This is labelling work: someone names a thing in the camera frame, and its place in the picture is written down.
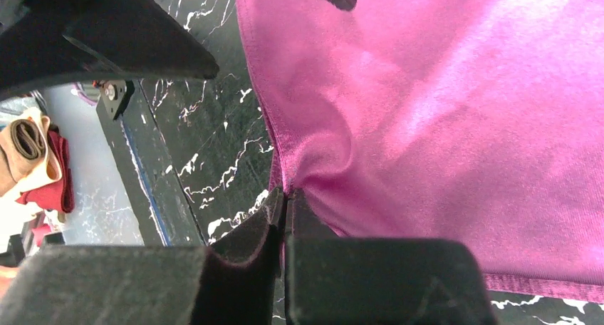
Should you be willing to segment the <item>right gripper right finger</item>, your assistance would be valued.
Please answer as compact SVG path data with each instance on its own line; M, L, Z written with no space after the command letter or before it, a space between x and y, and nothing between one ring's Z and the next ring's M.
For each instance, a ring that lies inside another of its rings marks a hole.
M289 324L496 324L479 265L446 239L339 237L303 191L286 204Z

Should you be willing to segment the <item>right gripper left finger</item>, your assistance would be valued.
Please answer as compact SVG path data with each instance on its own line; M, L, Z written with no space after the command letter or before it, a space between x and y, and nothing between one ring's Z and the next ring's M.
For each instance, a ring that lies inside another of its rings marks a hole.
M3 324L270 324L285 196L203 247L50 244L1 300Z

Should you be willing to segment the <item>purple cloth napkin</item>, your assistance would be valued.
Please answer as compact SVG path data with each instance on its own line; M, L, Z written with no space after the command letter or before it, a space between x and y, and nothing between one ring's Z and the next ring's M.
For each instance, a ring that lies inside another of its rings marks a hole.
M603 0L236 0L271 187L439 237L495 291L603 301Z

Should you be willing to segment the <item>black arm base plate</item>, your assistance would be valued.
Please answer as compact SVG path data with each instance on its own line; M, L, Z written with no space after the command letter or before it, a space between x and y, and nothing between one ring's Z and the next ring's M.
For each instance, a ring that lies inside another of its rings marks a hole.
M96 112L144 243L204 245L140 82L111 81L100 94Z

